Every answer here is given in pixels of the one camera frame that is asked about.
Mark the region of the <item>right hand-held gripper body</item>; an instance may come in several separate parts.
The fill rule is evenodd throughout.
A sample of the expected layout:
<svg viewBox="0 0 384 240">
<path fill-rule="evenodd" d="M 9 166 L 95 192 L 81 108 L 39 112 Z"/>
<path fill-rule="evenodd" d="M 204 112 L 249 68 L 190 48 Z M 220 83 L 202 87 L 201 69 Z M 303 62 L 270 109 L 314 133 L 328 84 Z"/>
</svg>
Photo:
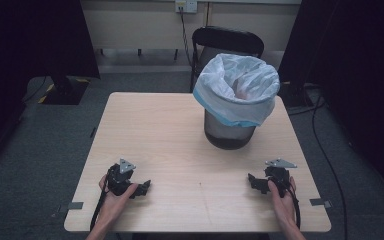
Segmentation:
<svg viewBox="0 0 384 240">
<path fill-rule="evenodd" d="M 266 161 L 265 164 L 266 177 L 275 183 L 280 197 L 283 198 L 291 186 L 289 168 L 296 168 L 297 165 L 282 158 Z"/>
</svg>

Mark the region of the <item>grey mesh trash bin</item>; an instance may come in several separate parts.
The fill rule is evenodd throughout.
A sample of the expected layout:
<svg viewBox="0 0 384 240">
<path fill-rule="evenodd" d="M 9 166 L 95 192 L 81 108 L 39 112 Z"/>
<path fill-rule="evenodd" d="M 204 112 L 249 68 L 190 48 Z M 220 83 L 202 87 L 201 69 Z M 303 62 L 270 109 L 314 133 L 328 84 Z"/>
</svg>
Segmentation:
<svg viewBox="0 0 384 240">
<path fill-rule="evenodd" d="M 248 144 L 255 126 L 227 126 L 217 120 L 210 112 L 204 111 L 204 133 L 214 146 L 225 150 L 236 150 Z"/>
</svg>

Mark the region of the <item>person's right hand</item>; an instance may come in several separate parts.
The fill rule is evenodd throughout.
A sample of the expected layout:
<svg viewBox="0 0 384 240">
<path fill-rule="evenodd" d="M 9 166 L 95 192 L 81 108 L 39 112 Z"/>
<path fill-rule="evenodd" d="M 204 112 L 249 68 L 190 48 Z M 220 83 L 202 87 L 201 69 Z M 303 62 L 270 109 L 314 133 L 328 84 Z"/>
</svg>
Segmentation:
<svg viewBox="0 0 384 240">
<path fill-rule="evenodd" d="M 293 178 L 290 178 L 290 191 L 284 197 L 281 197 L 277 186 L 272 182 L 268 182 L 269 190 L 271 191 L 272 204 L 276 219 L 282 230 L 296 228 L 294 197 L 296 185 Z"/>
</svg>

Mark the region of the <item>black chair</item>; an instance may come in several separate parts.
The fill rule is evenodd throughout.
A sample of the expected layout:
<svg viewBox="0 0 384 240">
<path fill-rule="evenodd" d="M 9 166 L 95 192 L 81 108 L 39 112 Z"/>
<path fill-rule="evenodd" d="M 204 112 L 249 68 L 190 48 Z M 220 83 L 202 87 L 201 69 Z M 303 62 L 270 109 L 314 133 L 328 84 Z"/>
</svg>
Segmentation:
<svg viewBox="0 0 384 240">
<path fill-rule="evenodd" d="M 207 63 L 219 53 L 238 54 L 260 58 L 264 52 L 263 40 L 254 33 L 217 26 L 205 26 L 192 34 L 192 71 L 190 91 Z"/>
</svg>

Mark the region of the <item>person's left hand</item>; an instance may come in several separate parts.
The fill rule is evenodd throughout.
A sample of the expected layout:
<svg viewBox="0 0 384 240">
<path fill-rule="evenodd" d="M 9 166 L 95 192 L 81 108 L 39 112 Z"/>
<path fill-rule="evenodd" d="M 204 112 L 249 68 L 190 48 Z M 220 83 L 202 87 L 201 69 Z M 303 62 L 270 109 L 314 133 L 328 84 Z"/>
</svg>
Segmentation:
<svg viewBox="0 0 384 240">
<path fill-rule="evenodd" d="M 101 230 L 109 230 L 121 216 L 130 196 L 137 187 L 136 183 L 131 184 L 120 196 L 108 191 L 98 214 L 95 227 Z"/>
</svg>

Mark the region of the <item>beige desk panel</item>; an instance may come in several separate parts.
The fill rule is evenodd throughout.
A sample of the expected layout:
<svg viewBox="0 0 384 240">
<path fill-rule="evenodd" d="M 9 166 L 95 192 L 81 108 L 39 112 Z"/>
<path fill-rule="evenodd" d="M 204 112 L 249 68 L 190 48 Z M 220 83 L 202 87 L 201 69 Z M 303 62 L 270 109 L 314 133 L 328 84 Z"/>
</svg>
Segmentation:
<svg viewBox="0 0 384 240">
<path fill-rule="evenodd" d="M 197 11 L 175 11 L 175 0 L 81 0 L 96 49 L 181 49 L 202 26 L 249 31 L 268 51 L 286 49 L 302 0 L 196 0 Z"/>
</svg>

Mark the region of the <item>white wall socket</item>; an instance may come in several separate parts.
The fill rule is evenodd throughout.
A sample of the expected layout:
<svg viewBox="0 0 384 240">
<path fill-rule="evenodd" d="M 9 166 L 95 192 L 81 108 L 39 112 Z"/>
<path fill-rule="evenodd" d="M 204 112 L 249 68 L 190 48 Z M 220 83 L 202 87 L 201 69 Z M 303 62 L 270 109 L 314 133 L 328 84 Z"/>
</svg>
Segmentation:
<svg viewBox="0 0 384 240">
<path fill-rule="evenodd" d="M 197 0 L 175 0 L 176 13 L 195 14 L 198 11 Z"/>
</svg>

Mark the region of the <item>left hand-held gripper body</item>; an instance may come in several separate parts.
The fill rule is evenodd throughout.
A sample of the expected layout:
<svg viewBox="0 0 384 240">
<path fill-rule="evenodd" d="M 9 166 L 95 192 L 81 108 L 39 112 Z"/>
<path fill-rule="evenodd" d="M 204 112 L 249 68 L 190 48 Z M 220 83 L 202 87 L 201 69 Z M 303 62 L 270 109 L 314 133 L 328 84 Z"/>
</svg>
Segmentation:
<svg viewBox="0 0 384 240">
<path fill-rule="evenodd" d="M 131 185 L 130 178 L 135 168 L 134 164 L 124 159 L 111 166 L 107 172 L 108 190 L 116 196 L 122 195 Z"/>
</svg>

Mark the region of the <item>white plastic bin liner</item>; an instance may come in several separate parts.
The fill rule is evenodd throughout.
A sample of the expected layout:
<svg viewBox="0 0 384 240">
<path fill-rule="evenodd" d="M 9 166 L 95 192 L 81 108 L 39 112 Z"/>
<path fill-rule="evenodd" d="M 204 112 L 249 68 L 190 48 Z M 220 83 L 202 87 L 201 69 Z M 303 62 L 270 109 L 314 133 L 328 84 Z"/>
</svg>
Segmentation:
<svg viewBox="0 0 384 240">
<path fill-rule="evenodd" d="M 226 126 L 261 126 L 280 90 L 276 69 L 253 56 L 217 54 L 200 73 L 195 99 Z"/>
</svg>

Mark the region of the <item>black curtain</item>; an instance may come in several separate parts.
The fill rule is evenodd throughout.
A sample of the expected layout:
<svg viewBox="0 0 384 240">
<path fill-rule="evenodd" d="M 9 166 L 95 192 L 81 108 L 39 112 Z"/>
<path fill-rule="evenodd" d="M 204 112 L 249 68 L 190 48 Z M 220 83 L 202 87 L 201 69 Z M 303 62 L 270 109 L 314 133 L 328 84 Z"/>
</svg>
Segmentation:
<svg viewBox="0 0 384 240">
<path fill-rule="evenodd" d="M 0 144 L 41 76 L 63 97 L 74 95 L 71 76 L 100 77 L 81 0 L 0 0 Z"/>
<path fill-rule="evenodd" d="M 279 75 L 298 92 L 321 85 L 384 179 L 384 0 L 302 0 Z"/>
</svg>

